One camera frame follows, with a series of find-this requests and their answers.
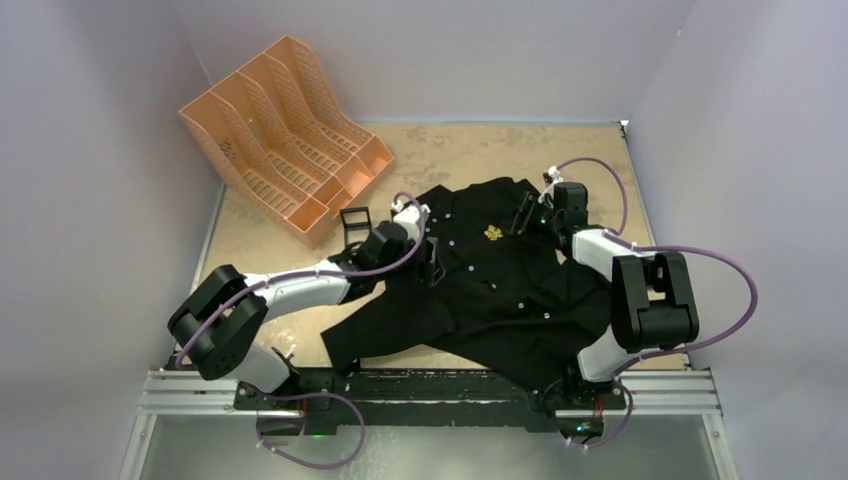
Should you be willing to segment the orange plastic file organizer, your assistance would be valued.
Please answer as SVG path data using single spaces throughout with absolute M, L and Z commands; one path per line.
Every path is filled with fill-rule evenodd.
M 310 249 L 394 166 L 384 142 L 343 113 L 313 50 L 291 36 L 179 115 L 227 187 Z

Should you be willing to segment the black button shirt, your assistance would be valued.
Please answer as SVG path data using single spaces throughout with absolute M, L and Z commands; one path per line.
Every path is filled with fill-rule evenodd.
M 418 200 L 440 241 L 445 277 L 419 284 L 388 279 L 384 291 L 322 333 L 332 366 L 424 344 L 483 365 L 528 389 L 564 375 L 568 358 L 610 323 L 606 280 L 524 236 L 508 233 L 526 180 L 500 177 L 460 190 L 436 186 Z M 489 241 L 484 231 L 504 237 Z

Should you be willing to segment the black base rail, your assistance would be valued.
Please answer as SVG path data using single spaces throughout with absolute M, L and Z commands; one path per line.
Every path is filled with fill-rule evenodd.
M 574 392 L 558 382 L 526 389 L 489 370 L 375 369 L 347 376 L 302 368 L 277 392 L 238 383 L 234 407 L 263 416 L 291 414 L 308 435 L 340 426 L 512 427 L 530 433 L 601 433 L 628 405 L 621 388 Z

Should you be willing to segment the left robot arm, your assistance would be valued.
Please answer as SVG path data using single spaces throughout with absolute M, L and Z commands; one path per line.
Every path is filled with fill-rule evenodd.
M 437 241 L 415 224 L 383 221 L 362 241 L 317 264 L 272 274 L 215 268 L 176 309 L 167 328 L 180 347 L 177 369 L 205 380 L 232 379 L 259 391 L 272 408 L 297 399 L 296 369 L 257 335 L 270 320 L 313 307 L 350 303 L 402 274 L 429 275 Z

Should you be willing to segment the aluminium frame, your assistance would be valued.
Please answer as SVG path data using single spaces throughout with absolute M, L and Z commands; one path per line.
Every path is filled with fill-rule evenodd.
M 712 376 L 632 371 L 569 402 L 482 370 L 305 372 L 352 408 L 276 409 L 230 380 L 149 374 L 123 479 L 734 479 Z

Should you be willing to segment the small black rectangular frame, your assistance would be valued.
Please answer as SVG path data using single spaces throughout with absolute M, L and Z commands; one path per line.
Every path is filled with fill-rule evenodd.
M 339 214 L 346 247 L 363 242 L 371 233 L 373 223 L 367 206 L 343 208 Z

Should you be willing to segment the gold leaf brooch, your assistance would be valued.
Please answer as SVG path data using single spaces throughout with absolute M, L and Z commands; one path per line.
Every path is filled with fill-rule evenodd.
M 484 231 L 484 235 L 489 241 L 497 241 L 504 237 L 502 230 L 494 225 L 489 225 Z

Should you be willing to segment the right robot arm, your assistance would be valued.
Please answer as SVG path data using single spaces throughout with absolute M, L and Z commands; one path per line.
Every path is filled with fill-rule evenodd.
M 525 192 L 509 232 L 561 251 L 610 286 L 610 324 L 593 344 L 571 356 L 561 381 L 564 399 L 584 407 L 609 390 L 633 362 L 696 339 L 700 325 L 685 258 L 642 251 L 588 222 L 588 191 L 577 182 L 551 182 Z

